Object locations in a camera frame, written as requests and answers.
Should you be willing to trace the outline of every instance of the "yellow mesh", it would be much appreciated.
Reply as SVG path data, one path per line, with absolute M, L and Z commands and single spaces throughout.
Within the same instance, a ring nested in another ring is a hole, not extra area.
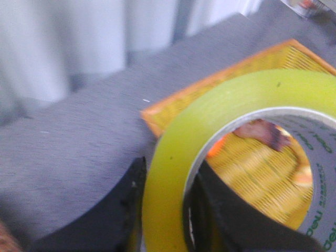
M 293 184 L 297 160 L 290 148 L 277 152 L 254 139 L 229 134 L 220 152 L 207 162 L 240 197 L 268 217 L 293 229 L 305 215 L 290 218 L 310 203 L 312 187 Z

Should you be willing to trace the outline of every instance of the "mesh basket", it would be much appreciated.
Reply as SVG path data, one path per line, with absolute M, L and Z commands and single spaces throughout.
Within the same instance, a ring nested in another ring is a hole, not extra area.
M 159 137 L 182 110 L 223 81 L 279 68 L 336 75 L 336 69 L 292 39 L 198 81 L 141 111 L 141 116 Z M 277 152 L 257 140 L 230 134 L 219 153 L 208 157 L 207 162 L 238 195 L 265 215 L 293 229 L 302 223 L 310 206 L 312 186 L 300 187 L 293 183 L 298 163 L 290 148 Z

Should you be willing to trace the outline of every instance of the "gray table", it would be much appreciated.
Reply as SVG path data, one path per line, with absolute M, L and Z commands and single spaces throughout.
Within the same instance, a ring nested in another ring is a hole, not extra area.
M 83 214 L 155 138 L 139 111 L 266 47 L 296 38 L 336 66 L 336 28 L 302 19 L 279 1 L 235 15 L 68 99 L 0 130 L 0 218 L 19 241 Z

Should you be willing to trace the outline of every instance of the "white curtain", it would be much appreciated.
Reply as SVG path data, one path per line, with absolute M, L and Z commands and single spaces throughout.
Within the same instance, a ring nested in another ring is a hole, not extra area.
M 0 124 L 262 0 L 0 0 Z

